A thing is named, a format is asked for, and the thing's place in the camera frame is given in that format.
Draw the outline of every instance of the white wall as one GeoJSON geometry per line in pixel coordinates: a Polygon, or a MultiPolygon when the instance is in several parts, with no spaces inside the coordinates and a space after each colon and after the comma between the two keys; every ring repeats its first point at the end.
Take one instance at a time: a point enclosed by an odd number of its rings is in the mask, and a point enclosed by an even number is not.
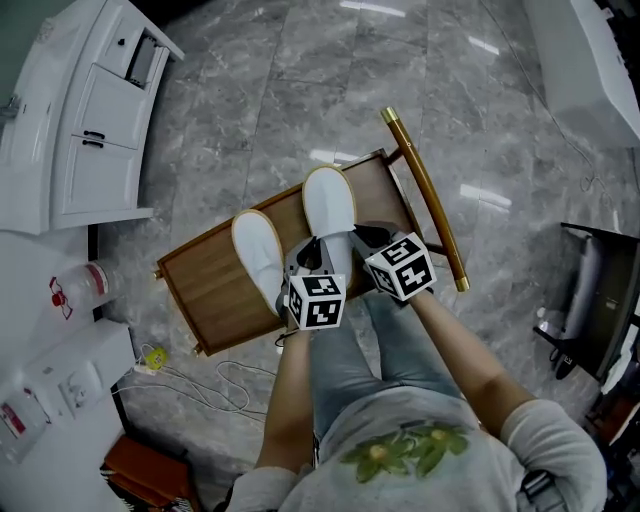
{"type": "MultiPolygon", "coordinates": [[[[51,304],[49,280],[87,260],[87,230],[30,235],[0,232],[0,399],[19,368],[93,322],[66,321],[51,304]]],[[[50,425],[19,465],[0,462],[3,512],[122,510],[99,474],[122,425],[111,397],[70,426],[50,425]]]]}
{"type": "Polygon", "coordinates": [[[9,99],[33,40],[45,18],[72,0],[0,0],[0,104],[9,99]]]}

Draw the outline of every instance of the yellow plug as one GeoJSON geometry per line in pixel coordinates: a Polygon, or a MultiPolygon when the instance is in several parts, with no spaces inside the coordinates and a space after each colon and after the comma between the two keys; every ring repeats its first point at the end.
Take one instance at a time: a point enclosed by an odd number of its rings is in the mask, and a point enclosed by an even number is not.
{"type": "Polygon", "coordinates": [[[167,363],[168,358],[167,351],[162,347],[158,347],[153,349],[148,356],[145,356],[144,360],[151,370],[159,370],[167,363]]]}

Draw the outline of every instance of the white cable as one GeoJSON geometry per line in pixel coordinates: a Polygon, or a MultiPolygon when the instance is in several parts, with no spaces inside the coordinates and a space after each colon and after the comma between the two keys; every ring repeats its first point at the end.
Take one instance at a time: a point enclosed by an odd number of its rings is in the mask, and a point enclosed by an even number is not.
{"type": "MultiPolygon", "coordinates": [[[[124,386],[122,388],[118,388],[117,391],[114,391],[113,393],[111,393],[112,395],[115,395],[117,393],[120,393],[121,391],[127,391],[129,389],[150,389],[150,388],[164,388],[164,389],[170,389],[171,391],[175,391],[176,393],[183,395],[184,397],[188,398],[189,400],[193,400],[194,402],[200,404],[200,405],[204,405],[205,407],[208,408],[212,408],[207,402],[203,402],[202,400],[198,400],[195,397],[192,397],[189,393],[185,393],[184,391],[180,391],[179,389],[176,389],[174,387],[171,386],[167,386],[166,384],[137,384],[137,385],[133,385],[133,386],[124,386]]],[[[245,414],[243,412],[239,412],[239,411],[225,411],[224,409],[217,409],[214,408],[216,411],[220,411],[220,412],[228,412],[231,414],[239,414],[241,416],[244,416],[245,418],[249,418],[251,420],[254,421],[259,421],[260,423],[264,423],[263,420],[259,419],[259,418],[254,418],[253,416],[249,416],[248,414],[245,414]]]]}
{"type": "MultiPolygon", "coordinates": [[[[155,350],[155,347],[153,347],[152,345],[150,345],[148,343],[143,343],[140,346],[140,352],[141,352],[142,355],[140,357],[138,357],[138,359],[136,360],[136,364],[140,364],[142,359],[145,357],[144,356],[144,348],[146,348],[146,347],[150,348],[152,351],[155,350]]],[[[264,423],[263,420],[260,420],[258,418],[254,418],[252,416],[249,416],[248,414],[245,414],[245,413],[249,413],[249,414],[263,414],[264,415],[266,413],[264,413],[262,411],[251,411],[251,410],[247,409],[247,407],[249,407],[249,405],[251,403],[251,397],[250,397],[249,392],[247,391],[247,389],[244,388],[243,386],[241,386],[240,384],[237,384],[237,383],[233,382],[232,380],[230,380],[229,378],[224,376],[222,373],[220,373],[220,367],[222,365],[226,365],[226,364],[236,365],[236,366],[238,366],[240,368],[243,368],[243,369],[247,369],[247,370],[251,370],[251,371],[254,371],[254,372],[263,373],[263,374],[269,375],[271,377],[275,377],[275,373],[270,372],[268,370],[265,370],[263,368],[258,368],[257,366],[251,366],[251,365],[247,365],[247,364],[243,364],[243,363],[239,363],[237,361],[231,361],[231,360],[220,361],[216,365],[216,373],[218,374],[218,376],[220,378],[225,380],[227,383],[229,383],[232,386],[235,386],[236,388],[238,388],[238,389],[240,389],[242,391],[242,393],[245,396],[245,400],[246,400],[245,404],[242,407],[239,407],[238,405],[236,405],[235,402],[233,402],[233,400],[231,400],[229,397],[225,396],[220,391],[218,391],[216,389],[212,389],[212,388],[207,387],[207,386],[205,386],[203,384],[200,384],[198,382],[193,381],[187,375],[185,375],[181,371],[179,371],[176,368],[173,368],[173,367],[171,367],[169,365],[163,366],[162,368],[157,370],[157,372],[161,373],[163,375],[166,375],[166,376],[169,376],[169,377],[173,377],[173,378],[177,378],[177,379],[180,379],[180,380],[186,382],[187,384],[189,384],[196,391],[196,393],[198,393],[198,395],[200,396],[200,399],[194,398],[193,396],[189,395],[188,393],[185,393],[184,391],[176,389],[176,388],[174,388],[172,386],[168,386],[166,384],[138,384],[138,385],[134,385],[134,386],[126,386],[126,387],[119,388],[118,391],[116,391],[116,393],[118,393],[120,391],[123,391],[123,390],[128,390],[128,389],[147,389],[147,388],[165,388],[165,389],[170,389],[170,390],[175,391],[176,393],[180,393],[181,395],[186,396],[190,400],[193,400],[194,402],[199,403],[200,405],[204,405],[205,407],[208,407],[209,409],[212,409],[214,411],[220,411],[220,412],[229,413],[229,414],[240,414],[241,416],[245,416],[246,418],[249,418],[249,419],[264,423]],[[202,392],[200,391],[199,388],[206,389],[207,391],[209,391],[211,393],[215,393],[216,395],[219,395],[226,402],[228,402],[233,407],[235,407],[235,409],[225,409],[225,408],[213,405],[202,394],[202,392]]],[[[125,376],[126,375],[130,375],[132,373],[132,371],[133,371],[133,369],[129,370],[125,374],[125,376]]]]}
{"type": "Polygon", "coordinates": [[[613,199],[609,195],[609,192],[607,192],[607,187],[605,186],[604,182],[602,181],[602,178],[600,178],[600,176],[598,175],[598,172],[596,171],[596,168],[594,167],[593,163],[591,162],[591,160],[589,160],[589,157],[587,157],[587,155],[584,153],[584,151],[582,151],[578,146],[576,146],[573,142],[571,142],[569,140],[569,138],[565,135],[565,133],[562,130],[562,128],[560,127],[560,124],[558,123],[557,119],[551,113],[551,110],[549,110],[549,107],[547,106],[547,102],[542,97],[542,94],[540,94],[540,92],[538,92],[538,90],[533,85],[533,82],[531,81],[531,78],[529,77],[529,73],[527,73],[527,70],[525,69],[524,65],[522,64],[522,61],[520,60],[520,57],[518,57],[518,52],[516,52],[516,49],[513,47],[513,44],[511,44],[511,40],[509,39],[509,36],[507,36],[507,33],[502,28],[502,25],[500,25],[500,23],[498,22],[496,17],[493,15],[493,12],[491,12],[491,9],[489,9],[487,4],[484,3],[484,0],[478,0],[478,1],[480,2],[480,4],[482,4],[482,7],[484,7],[484,9],[485,9],[485,11],[487,11],[487,14],[489,15],[489,17],[493,20],[493,22],[496,24],[496,26],[498,27],[498,29],[502,33],[502,37],[504,37],[504,40],[507,42],[507,45],[509,46],[509,49],[511,50],[511,53],[513,54],[513,56],[515,57],[516,61],[518,62],[518,65],[520,66],[522,74],[526,78],[527,83],[529,84],[529,87],[531,87],[531,90],[538,97],[538,99],[540,100],[540,103],[542,103],[542,106],[547,111],[547,114],[549,114],[549,116],[551,117],[551,120],[553,121],[553,124],[556,125],[556,128],[560,132],[560,135],[562,136],[564,141],[567,144],[569,144],[569,146],[571,146],[584,159],[584,161],[589,164],[589,167],[591,167],[591,169],[593,170],[593,174],[591,176],[583,176],[582,179],[580,180],[580,190],[582,190],[583,192],[588,192],[589,189],[591,188],[591,186],[593,185],[593,182],[597,181],[598,183],[600,183],[600,186],[602,187],[602,195],[606,199],[604,201],[605,206],[607,206],[607,207],[611,206],[611,202],[613,201],[613,199]]]}

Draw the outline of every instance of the light blue jeans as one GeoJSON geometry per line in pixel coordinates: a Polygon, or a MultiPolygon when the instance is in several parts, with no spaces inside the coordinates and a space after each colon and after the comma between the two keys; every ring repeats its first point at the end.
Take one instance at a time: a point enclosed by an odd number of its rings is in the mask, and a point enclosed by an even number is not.
{"type": "Polygon", "coordinates": [[[399,307],[375,291],[364,302],[378,336],[382,379],[371,373],[346,314],[340,327],[317,331],[311,341],[311,394],[319,439],[349,404],[378,391],[414,386],[461,396],[411,306],[399,307]]]}

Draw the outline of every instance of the white slipper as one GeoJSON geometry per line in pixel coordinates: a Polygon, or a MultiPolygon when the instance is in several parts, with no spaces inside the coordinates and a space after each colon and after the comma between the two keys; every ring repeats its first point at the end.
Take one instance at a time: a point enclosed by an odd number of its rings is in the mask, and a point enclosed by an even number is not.
{"type": "Polygon", "coordinates": [[[351,282],[353,250],[347,232],[355,229],[356,202],[351,185],[337,167],[313,169],[302,186],[302,202],[313,236],[323,238],[336,274],[351,282]]]}
{"type": "Polygon", "coordinates": [[[284,258],[276,228],[258,210],[245,210],[231,224],[233,246],[247,274],[274,315],[284,279],[284,258]]]}

